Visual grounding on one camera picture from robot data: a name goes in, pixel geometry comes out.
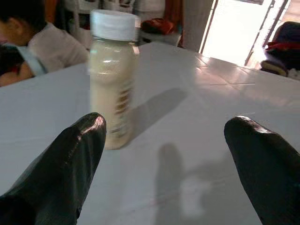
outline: plastic bottle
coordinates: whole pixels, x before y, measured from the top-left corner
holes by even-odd
[[[93,10],[90,49],[90,106],[107,124],[105,149],[119,149],[130,140],[130,102],[138,48],[135,15]]]

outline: white tablecloth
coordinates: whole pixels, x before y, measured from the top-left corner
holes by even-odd
[[[141,47],[135,134],[105,151],[79,225],[260,225],[223,129],[246,115],[300,150],[300,82],[172,46]],[[0,193],[89,113],[85,65],[0,88]]]

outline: bottle label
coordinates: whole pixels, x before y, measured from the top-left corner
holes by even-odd
[[[118,122],[110,131],[117,138],[124,136],[129,131],[128,111],[131,102],[132,87],[132,80],[124,82],[120,87],[115,106],[115,116],[118,118]]]

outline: beige liquid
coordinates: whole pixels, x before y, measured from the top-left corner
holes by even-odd
[[[90,106],[106,120],[106,149],[119,149],[130,140],[137,55],[137,48],[128,42],[95,40],[91,47]]]

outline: table surface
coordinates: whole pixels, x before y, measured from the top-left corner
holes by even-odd
[[[0,193],[89,113],[85,65],[0,88]],[[79,225],[260,225],[223,135],[246,115],[300,150],[300,82],[153,43],[141,47],[135,134],[105,151]]]

